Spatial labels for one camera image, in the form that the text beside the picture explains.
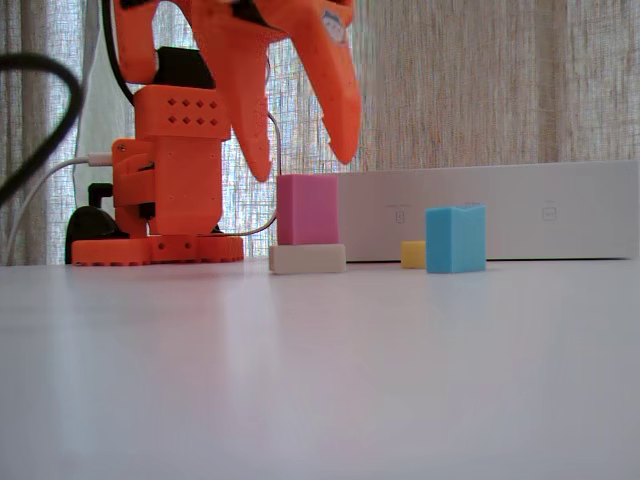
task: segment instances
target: sheer curtain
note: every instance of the sheer curtain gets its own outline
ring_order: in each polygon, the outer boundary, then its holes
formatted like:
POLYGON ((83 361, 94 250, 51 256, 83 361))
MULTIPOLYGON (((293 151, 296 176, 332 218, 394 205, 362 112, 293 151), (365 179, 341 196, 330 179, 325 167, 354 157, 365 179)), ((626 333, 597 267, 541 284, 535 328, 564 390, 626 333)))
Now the sheer curtain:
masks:
MULTIPOLYGON (((5 50, 47 52, 78 75, 91 71, 79 154, 109 150, 114 138, 133 133, 131 107, 106 62, 97 2, 0 4, 5 50)), ((355 17, 350 35, 363 124, 359 153, 349 167, 331 154, 321 111, 291 44, 269 52, 267 93, 283 132, 285 172, 637 158, 638 2, 357 0, 355 17)), ((161 4, 154 26, 158 45, 193 46, 172 4, 161 4)), ((61 114, 64 88, 52 79, 3 75, 0 93, 7 111, 0 132, 4 174, 61 114)), ((69 137, 52 162, 72 157, 74 144, 69 137)), ((256 184, 235 141, 224 149, 222 227, 258 226, 274 208, 273 181, 256 184)), ((91 181, 109 178, 108 169, 78 168, 78 204, 86 203, 91 181)), ((72 180, 71 172, 58 175, 30 210, 20 263, 62 260, 64 226, 74 208, 72 180)), ((18 201, 0 212, 3 232, 18 201)), ((247 255, 264 255, 273 230, 248 238, 247 255)))
MULTIPOLYGON (((85 0, 0 0, 2 53, 37 52, 56 58, 82 76, 85 0)), ((51 132, 67 104, 66 87, 39 73, 4 73, 0 77, 0 179, 20 165, 51 132)), ((75 129, 49 160, 74 156, 75 129)), ((0 210, 0 255, 25 191, 0 210)), ((34 199, 22 223, 15 261, 57 262, 64 251, 64 229, 74 205, 71 172, 54 176, 34 199)))

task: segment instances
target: blue block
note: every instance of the blue block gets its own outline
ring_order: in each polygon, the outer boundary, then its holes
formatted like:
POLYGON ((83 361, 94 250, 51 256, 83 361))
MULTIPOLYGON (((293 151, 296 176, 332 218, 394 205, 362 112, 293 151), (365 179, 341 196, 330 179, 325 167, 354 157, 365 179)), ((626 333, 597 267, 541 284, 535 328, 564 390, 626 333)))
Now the blue block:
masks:
POLYGON ((478 272, 487 268, 484 205, 426 211, 427 272, 478 272))

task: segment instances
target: yellow block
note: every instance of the yellow block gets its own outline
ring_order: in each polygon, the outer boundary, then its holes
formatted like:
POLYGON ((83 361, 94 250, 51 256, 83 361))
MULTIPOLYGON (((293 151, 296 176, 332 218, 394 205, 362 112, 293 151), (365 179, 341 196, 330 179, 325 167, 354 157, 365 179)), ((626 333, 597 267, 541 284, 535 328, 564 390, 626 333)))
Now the yellow block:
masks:
POLYGON ((402 242, 402 268, 427 268, 426 242, 402 242))

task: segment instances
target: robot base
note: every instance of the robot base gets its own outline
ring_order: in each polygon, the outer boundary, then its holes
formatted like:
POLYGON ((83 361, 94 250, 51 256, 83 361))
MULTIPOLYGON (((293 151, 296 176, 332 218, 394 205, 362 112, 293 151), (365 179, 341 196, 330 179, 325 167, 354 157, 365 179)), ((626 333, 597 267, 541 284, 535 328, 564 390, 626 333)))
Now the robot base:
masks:
POLYGON ((225 263, 244 258, 241 237, 171 235, 112 240, 78 240, 72 263, 135 266, 157 263, 225 263))

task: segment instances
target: table surface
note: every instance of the table surface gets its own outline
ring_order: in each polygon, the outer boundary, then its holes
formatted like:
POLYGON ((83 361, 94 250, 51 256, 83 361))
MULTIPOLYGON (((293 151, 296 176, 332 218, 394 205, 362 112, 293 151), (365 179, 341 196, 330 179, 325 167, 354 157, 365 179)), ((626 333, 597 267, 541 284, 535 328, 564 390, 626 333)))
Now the table surface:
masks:
POLYGON ((0 478, 638 479, 640 263, 0 269, 0 478))

